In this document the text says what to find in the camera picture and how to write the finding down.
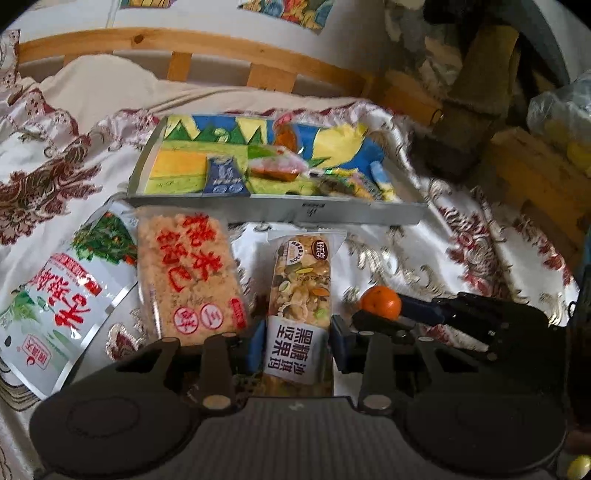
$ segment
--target candy wrapper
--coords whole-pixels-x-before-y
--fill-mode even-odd
[[[0,356],[38,397],[64,384],[137,282],[136,219],[124,202],[97,210],[0,313]]]
[[[330,258],[342,238],[339,234],[302,233],[279,239],[260,394],[330,394],[326,387],[330,389],[332,382],[324,378],[331,373],[326,368]]]
[[[248,163],[251,175],[264,179],[294,181],[301,173],[309,169],[308,164],[288,148],[265,145],[261,154],[267,150],[268,156],[255,158]]]
[[[248,324],[226,226],[190,209],[141,207],[139,286],[148,337],[181,345]]]
[[[207,156],[207,180],[203,194],[223,197],[249,197],[234,157]]]
[[[376,186],[358,170],[346,168],[312,169],[306,173],[318,181],[318,190],[329,197],[356,197],[369,202],[382,200]]]

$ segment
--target white snack bag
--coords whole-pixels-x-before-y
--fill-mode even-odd
[[[287,384],[319,383],[324,374],[331,315],[330,260],[345,232],[271,232],[277,249],[267,316],[263,384],[268,395],[293,393]],[[302,394],[312,390],[299,387]]]
[[[137,283],[133,208],[107,202],[0,312],[0,356],[38,397],[58,391]]]

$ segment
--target rice cracker package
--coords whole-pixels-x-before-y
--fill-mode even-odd
[[[201,212],[140,207],[139,284],[150,339],[181,345],[247,326],[226,226]]]
[[[132,207],[107,203],[0,313],[0,356],[38,397],[63,386],[103,322],[136,284],[136,224]]]

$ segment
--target wooden slat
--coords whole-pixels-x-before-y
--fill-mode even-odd
[[[168,63],[166,79],[171,82],[186,82],[191,68],[191,53],[174,51]]]
[[[253,63],[246,86],[260,88],[261,90],[291,93],[296,84],[296,78],[297,73]]]
[[[20,62],[101,50],[165,50],[213,55],[301,74],[340,87],[357,96],[362,75],[300,53],[264,43],[211,33],[169,28],[103,28],[65,33],[20,44]]]
[[[583,245],[586,233],[584,220],[591,211],[588,207],[589,196],[579,197],[581,185],[578,181],[567,181],[566,178],[572,178],[559,173],[561,168],[567,168],[565,158],[558,156],[562,165],[556,164],[550,168],[553,162],[543,160],[540,151],[531,148],[535,139],[532,137],[524,145],[522,142],[525,142],[525,137],[517,132],[522,138],[516,142],[515,133],[509,130],[496,134],[483,152],[483,159],[494,165],[497,175],[507,182],[514,200],[521,202],[527,198],[577,247]],[[591,180],[582,180],[587,184],[587,192],[591,192]]]
[[[361,98],[371,98],[378,83],[378,78],[375,75],[366,75],[365,84],[361,90]]]
[[[402,72],[389,72],[385,80],[374,81],[370,90],[370,100],[394,112],[409,115],[423,125],[430,125],[442,108],[440,101]]]

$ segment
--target round black pad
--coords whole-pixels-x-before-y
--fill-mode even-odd
[[[407,410],[407,431],[436,462],[476,475],[516,475],[558,452],[566,420],[535,395],[419,395]]]
[[[189,407],[171,391],[57,394],[30,424],[43,462],[68,476],[120,478],[174,452],[190,433]]]

